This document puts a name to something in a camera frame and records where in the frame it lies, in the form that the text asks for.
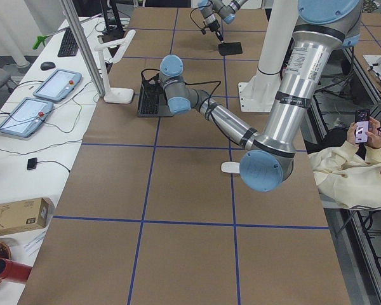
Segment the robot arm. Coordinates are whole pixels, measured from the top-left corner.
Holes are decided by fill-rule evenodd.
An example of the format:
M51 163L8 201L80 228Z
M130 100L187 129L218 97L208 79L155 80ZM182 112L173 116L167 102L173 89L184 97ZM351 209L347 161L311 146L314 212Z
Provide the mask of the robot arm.
M226 24L230 24L234 21L236 13L246 2L247 0L232 0L229 4L224 4L221 0L199 1L197 3L197 9L201 12L204 19L204 25L202 27L198 26L199 30L205 35L205 29L209 29L216 35L220 41L220 45L223 45L225 43L224 38L220 32L220 25L215 14L217 14Z
M207 92L188 88L182 77L183 62L176 55L163 58L159 73L171 113L200 112L247 151L237 171L246 185L260 192L277 188L293 171L293 139L331 52L354 46L359 39L362 5L362 1L297 1L292 5L295 21L282 23L281 29L293 49L263 133Z

